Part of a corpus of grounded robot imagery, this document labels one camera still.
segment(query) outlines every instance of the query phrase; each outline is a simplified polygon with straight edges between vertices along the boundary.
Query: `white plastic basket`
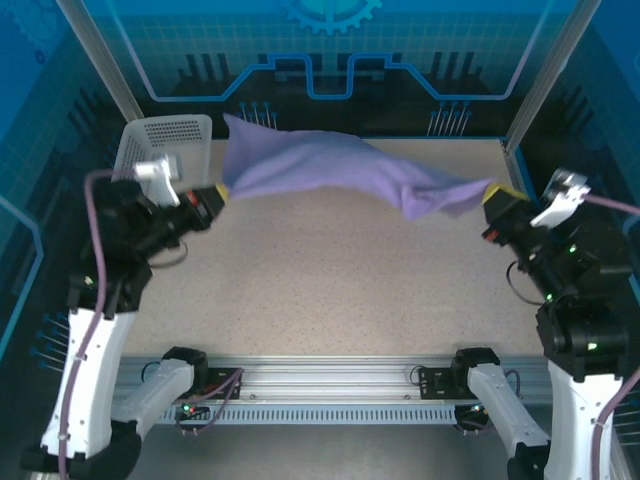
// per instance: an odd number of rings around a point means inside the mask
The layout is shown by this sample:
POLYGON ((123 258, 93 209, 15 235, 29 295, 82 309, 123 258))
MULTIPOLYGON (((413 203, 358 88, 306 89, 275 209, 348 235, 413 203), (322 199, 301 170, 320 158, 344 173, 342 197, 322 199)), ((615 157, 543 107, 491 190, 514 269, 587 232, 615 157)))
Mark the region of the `white plastic basket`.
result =
MULTIPOLYGON (((205 186, 210 183, 212 128, 207 115, 171 115, 129 122, 122 132, 114 168, 130 171, 136 163, 170 154, 179 161, 180 179, 171 181, 176 193, 205 186)), ((116 173, 113 178, 133 175, 116 173)), ((140 185, 150 200, 157 200, 152 198, 148 182, 140 185)))

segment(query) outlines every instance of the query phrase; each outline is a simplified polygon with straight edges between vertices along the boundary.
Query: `purple cloth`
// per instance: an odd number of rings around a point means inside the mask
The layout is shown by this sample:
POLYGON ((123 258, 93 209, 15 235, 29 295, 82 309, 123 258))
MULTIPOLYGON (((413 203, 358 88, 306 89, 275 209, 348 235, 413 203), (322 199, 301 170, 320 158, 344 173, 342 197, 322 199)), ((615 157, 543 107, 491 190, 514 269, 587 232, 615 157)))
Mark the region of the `purple cloth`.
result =
POLYGON ((477 206, 491 179, 464 180, 395 157, 335 132, 272 130, 224 116, 229 147, 223 179, 232 198, 343 187, 369 193, 416 219, 477 206))

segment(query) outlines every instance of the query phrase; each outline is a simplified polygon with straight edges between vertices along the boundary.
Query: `gear logo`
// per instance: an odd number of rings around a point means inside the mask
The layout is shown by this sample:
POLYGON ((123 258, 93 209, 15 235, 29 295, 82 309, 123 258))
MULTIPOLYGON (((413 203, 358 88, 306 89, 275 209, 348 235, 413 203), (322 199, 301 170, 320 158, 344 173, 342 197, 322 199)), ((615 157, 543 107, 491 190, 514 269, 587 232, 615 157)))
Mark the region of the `gear logo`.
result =
POLYGON ((284 0, 289 20, 297 20, 302 28, 314 34, 347 33, 363 20, 373 18, 373 9, 382 7, 381 0, 284 0))
POLYGON ((39 51, 55 39, 60 27, 55 0, 2 0, 1 11, 13 17, 22 34, 39 51))

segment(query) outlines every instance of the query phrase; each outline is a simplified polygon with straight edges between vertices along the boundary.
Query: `lavender towel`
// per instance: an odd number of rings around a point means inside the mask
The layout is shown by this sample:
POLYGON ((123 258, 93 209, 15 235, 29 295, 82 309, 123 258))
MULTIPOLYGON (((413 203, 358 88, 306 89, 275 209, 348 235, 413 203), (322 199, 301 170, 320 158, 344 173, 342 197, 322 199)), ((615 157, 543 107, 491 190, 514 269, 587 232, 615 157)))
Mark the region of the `lavender towel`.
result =
POLYGON ((413 220, 477 206, 491 179, 464 180, 335 132, 272 130, 224 116, 229 147, 223 179, 232 198, 343 187, 386 200, 413 220))

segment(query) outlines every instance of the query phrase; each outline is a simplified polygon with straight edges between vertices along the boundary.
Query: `speckled white table surface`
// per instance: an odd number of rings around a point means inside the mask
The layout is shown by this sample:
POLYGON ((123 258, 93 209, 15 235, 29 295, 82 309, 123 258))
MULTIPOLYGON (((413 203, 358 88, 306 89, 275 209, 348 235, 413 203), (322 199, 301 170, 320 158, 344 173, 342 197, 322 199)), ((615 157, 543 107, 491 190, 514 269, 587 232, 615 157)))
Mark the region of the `speckled white table surface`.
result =
MULTIPOLYGON (((372 140, 460 176, 509 183, 497 140, 372 140)), ((226 141, 214 141, 219 167, 226 141)), ((209 354, 451 354, 491 346, 541 354, 535 307, 510 291, 508 249, 483 241, 481 207, 415 222, 353 191, 231 201, 186 238, 181 265, 156 271, 125 346, 209 354)), ((539 295, 521 274, 524 295, 539 295)))

